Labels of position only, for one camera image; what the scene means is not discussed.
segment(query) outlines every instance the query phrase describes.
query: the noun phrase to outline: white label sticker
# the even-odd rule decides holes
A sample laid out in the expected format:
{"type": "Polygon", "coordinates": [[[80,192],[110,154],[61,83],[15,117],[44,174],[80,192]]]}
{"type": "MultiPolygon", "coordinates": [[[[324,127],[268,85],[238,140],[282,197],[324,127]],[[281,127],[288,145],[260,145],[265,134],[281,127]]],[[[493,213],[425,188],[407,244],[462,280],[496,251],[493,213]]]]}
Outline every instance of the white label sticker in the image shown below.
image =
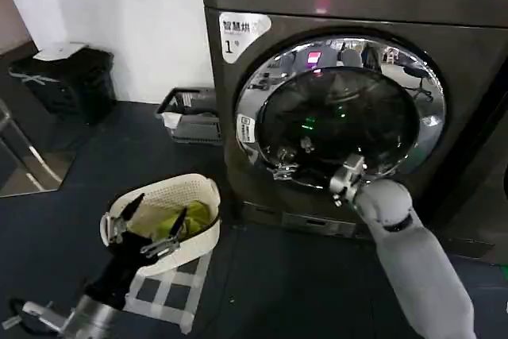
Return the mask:
{"type": "Polygon", "coordinates": [[[271,28],[271,20],[260,13],[223,12],[219,16],[222,57],[228,64],[238,60],[247,47],[271,28]]]}
{"type": "Polygon", "coordinates": [[[237,137],[241,142],[253,143],[256,141],[255,127],[256,121],[253,118],[243,114],[237,115],[237,137]]]}

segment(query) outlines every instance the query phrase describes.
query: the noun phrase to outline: front-loading washing machine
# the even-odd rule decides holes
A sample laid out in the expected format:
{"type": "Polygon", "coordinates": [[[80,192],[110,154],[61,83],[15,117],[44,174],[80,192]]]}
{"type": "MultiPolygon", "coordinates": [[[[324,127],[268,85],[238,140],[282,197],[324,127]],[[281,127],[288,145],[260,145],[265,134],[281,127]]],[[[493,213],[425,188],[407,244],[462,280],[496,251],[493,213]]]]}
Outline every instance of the front-loading washing machine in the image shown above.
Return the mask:
{"type": "Polygon", "coordinates": [[[246,214],[325,234],[359,221],[323,191],[327,171],[359,153],[369,177],[424,197],[507,55],[504,0],[204,3],[246,214]]]}

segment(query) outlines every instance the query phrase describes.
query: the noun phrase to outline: green cloth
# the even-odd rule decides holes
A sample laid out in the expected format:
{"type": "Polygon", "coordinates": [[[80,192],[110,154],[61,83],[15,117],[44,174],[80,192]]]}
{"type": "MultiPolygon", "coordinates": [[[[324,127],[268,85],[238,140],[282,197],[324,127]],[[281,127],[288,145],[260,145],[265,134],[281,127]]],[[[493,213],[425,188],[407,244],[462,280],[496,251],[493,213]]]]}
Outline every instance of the green cloth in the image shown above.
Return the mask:
{"type": "MultiPolygon", "coordinates": [[[[152,233],[152,240],[158,241],[167,237],[176,219],[182,213],[183,208],[173,213],[168,219],[161,222],[152,233]]],[[[183,227],[178,235],[179,240],[184,240],[204,230],[212,221],[208,207],[202,202],[191,202],[187,206],[187,215],[183,227]]]]}

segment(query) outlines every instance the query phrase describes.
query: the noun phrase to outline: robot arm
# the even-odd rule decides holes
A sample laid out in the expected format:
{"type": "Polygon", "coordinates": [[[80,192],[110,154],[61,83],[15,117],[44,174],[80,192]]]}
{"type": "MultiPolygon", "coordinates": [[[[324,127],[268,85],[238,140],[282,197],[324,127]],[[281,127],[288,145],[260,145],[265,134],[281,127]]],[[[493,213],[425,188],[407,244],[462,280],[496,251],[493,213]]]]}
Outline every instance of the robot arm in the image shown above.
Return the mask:
{"type": "Polygon", "coordinates": [[[389,179],[359,183],[352,156],[330,182],[370,229],[379,261],[414,330],[428,339],[474,339],[473,305],[445,251],[420,221],[409,191],[389,179]]]}

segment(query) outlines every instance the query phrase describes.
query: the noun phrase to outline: black cable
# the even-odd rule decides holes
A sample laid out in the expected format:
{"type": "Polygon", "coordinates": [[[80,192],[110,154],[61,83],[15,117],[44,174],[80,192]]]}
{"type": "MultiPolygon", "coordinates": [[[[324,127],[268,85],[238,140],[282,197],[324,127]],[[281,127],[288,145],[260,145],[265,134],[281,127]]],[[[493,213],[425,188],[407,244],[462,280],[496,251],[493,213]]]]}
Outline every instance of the black cable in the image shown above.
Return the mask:
{"type": "MultiPolygon", "coordinates": [[[[17,315],[21,317],[21,312],[23,311],[25,302],[26,301],[20,298],[9,299],[9,308],[14,317],[17,315]]],[[[28,335],[33,335],[34,337],[56,337],[58,335],[56,331],[51,329],[34,329],[33,327],[27,325],[24,320],[21,320],[18,325],[28,335]]]]}

